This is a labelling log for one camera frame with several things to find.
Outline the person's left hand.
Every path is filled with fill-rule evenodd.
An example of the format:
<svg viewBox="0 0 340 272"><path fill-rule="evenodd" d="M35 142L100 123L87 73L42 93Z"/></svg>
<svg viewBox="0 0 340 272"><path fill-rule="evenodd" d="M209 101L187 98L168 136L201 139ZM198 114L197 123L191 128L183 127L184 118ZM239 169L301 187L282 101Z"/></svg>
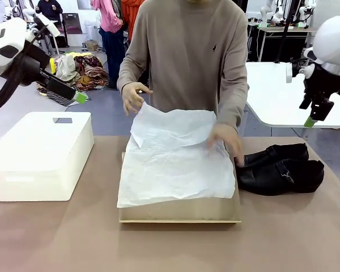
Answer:
<svg viewBox="0 0 340 272"><path fill-rule="evenodd" d="M244 165L244 153L241 146L241 139L237 130L226 124L215 124L207 139L207 146L210 148L216 141L223 141L231 148L232 155L238 166Z"/></svg>

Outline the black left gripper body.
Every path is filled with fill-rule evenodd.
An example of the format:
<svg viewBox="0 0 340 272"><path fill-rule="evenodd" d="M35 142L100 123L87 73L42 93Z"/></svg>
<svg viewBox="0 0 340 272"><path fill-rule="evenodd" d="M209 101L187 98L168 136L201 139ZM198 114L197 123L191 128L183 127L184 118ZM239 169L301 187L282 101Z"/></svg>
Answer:
<svg viewBox="0 0 340 272"><path fill-rule="evenodd" d="M20 62L14 68L14 87L29 86L33 82L43 87L50 86L50 75L45 70L50 61L49 55L40 48L27 48L19 56Z"/></svg>

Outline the person's right hand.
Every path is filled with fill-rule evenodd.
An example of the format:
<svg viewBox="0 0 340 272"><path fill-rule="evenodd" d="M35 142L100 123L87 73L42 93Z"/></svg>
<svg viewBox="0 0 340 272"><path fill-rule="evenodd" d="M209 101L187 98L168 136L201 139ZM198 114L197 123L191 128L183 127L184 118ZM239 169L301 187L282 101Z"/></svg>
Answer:
<svg viewBox="0 0 340 272"><path fill-rule="evenodd" d="M140 91L146 94L153 93L152 90L140 82L128 83L122 88L122 101L127 116L130 112L138 113L138 109L141 109L145 100L139 94Z"/></svg>

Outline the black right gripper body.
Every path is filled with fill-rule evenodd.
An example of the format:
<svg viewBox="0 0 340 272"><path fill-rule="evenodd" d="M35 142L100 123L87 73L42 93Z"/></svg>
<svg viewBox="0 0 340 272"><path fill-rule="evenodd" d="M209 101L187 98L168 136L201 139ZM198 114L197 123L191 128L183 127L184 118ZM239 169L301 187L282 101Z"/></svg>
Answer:
<svg viewBox="0 0 340 272"><path fill-rule="evenodd" d="M315 96L331 94L340 89L340 75L332 74L319 64L311 64L304 69L304 97L313 99Z"/></svg>

